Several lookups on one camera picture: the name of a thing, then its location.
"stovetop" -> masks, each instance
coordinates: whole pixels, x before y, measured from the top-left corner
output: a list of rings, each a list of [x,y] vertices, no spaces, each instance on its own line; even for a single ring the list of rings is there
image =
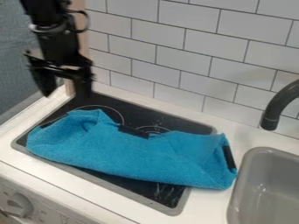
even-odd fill
[[[34,127],[37,125],[51,125],[51,123],[64,117],[67,112],[75,109],[101,109],[116,123],[121,123],[147,133],[159,134],[171,130],[179,130],[193,134],[210,135],[214,131],[211,126],[190,122],[150,108],[144,108],[96,93],[92,93],[91,97],[84,102],[78,102],[76,99],[68,101],[46,119],[34,125]],[[41,159],[67,172],[71,172],[81,178],[87,179],[97,185],[103,186],[108,190],[136,200],[160,212],[168,215],[177,215],[182,212],[189,194],[189,188],[186,186],[117,177],[99,171],[53,163],[31,154],[25,146],[28,134],[34,127],[31,127],[21,135],[12,145],[13,148],[30,154],[32,157]]]

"white countertop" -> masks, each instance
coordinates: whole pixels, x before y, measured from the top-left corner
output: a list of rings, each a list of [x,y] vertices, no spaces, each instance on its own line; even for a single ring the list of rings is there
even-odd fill
[[[194,122],[212,125],[218,133],[226,134],[238,167],[240,167],[244,153],[259,146],[273,147],[299,155],[299,141],[294,138],[191,111],[100,83],[94,83],[94,89],[126,102],[133,102]],[[227,224],[226,207],[232,188],[220,192],[192,188],[184,211],[178,216],[168,216],[10,147],[12,140],[67,99],[64,88],[61,87],[50,99],[42,98],[1,126],[0,160],[10,166],[11,173],[0,169],[0,175],[14,179],[24,187],[34,188],[35,192],[106,223]]]

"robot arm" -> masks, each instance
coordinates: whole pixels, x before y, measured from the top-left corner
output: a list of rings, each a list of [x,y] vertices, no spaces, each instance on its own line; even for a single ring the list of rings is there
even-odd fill
[[[37,35],[40,50],[28,50],[30,70],[43,95],[48,96],[57,87],[55,76],[73,81],[76,97],[91,94],[92,61],[79,53],[78,33],[88,28],[89,18],[83,10],[69,10],[68,0],[20,0],[25,13],[31,17],[29,25]],[[73,13],[83,14],[87,26],[78,30]]]

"towel fold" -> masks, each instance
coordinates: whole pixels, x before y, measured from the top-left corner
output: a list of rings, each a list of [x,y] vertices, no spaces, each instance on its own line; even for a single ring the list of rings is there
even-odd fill
[[[46,128],[35,128],[27,148],[66,165],[181,186],[227,189],[236,177],[236,170],[227,167],[224,134],[170,131],[145,139],[118,127],[101,110],[76,110]]]

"wall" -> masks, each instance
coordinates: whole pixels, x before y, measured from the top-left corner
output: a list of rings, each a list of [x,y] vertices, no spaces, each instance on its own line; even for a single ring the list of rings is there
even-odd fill
[[[97,81],[259,126],[299,78],[299,1],[89,0]],[[278,133],[299,138],[299,100]]]
[[[19,1],[0,0],[0,125],[41,97],[24,51],[37,45]]]

